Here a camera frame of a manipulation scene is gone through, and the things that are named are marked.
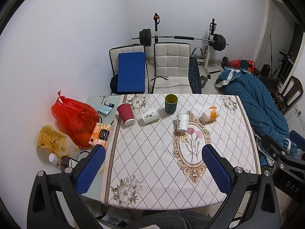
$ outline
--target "orange and white cup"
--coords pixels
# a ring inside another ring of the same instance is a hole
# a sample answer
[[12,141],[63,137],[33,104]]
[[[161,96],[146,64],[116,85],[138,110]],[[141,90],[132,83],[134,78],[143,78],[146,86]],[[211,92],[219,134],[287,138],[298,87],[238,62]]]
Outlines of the orange and white cup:
[[219,117],[219,109],[215,106],[208,108],[202,113],[202,119],[207,122]]

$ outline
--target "dark green cup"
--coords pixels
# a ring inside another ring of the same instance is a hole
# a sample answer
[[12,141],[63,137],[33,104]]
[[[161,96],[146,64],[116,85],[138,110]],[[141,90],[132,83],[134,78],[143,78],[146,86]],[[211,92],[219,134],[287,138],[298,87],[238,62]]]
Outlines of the dark green cup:
[[169,94],[165,97],[165,111],[172,115],[177,108],[178,97],[174,94]]

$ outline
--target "white floral tablecloth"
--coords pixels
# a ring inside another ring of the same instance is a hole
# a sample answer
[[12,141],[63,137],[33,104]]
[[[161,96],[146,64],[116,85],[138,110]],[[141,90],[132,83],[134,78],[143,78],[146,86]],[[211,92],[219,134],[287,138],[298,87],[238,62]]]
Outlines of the white floral tablecloth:
[[[136,123],[126,127],[115,116],[106,153],[101,202],[140,210],[176,210],[222,202],[221,193],[202,161],[201,150],[212,144],[233,167],[260,173],[251,126],[237,96],[177,94],[176,112],[164,110],[163,94],[122,95],[132,105]],[[201,113],[216,106],[216,121]],[[144,124],[141,115],[155,107],[161,119]],[[176,131],[176,115],[190,115],[188,132]]]

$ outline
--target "barbell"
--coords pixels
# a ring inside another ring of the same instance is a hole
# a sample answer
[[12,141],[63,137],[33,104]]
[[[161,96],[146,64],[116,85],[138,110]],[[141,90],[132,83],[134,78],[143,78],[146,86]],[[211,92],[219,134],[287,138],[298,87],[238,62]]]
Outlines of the barbell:
[[150,29],[143,29],[139,32],[138,38],[132,38],[133,40],[140,40],[140,44],[144,46],[151,46],[152,45],[152,38],[173,38],[177,40],[203,40],[211,42],[210,46],[213,47],[216,51],[222,51],[226,45],[226,39],[221,34],[214,33],[213,40],[206,40],[206,39],[198,39],[194,37],[187,37],[187,36],[152,36]]

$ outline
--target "diamond pattern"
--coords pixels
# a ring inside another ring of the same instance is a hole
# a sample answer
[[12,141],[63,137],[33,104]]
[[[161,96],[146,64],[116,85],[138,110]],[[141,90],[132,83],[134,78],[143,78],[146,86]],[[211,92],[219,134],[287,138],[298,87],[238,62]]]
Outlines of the diamond pattern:
[[[173,156],[173,131],[176,129],[176,116],[191,110],[195,116],[211,107],[219,108],[216,121],[206,122],[212,145],[233,167],[241,166],[247,172],[256,173],[254,153],[244,116],[238,107],[236,112],[227,110],[217,95],[177,94],[176,112],[168,115],[164,108],[164,95],[149,94],[148,105],[142,112],[156,107],[161,119],[144,125],[135,115],[136,123],[126,127],[121,123],[111,173],[111,186],[120,180],[135,175],[143,191],[138,194],[136,204],[131,208],[140,210],[190,209],[222,202],[226,195],[221,193],[208,169],[193,183],[177,165]],[[109,192],[109,205],[119,207]]]

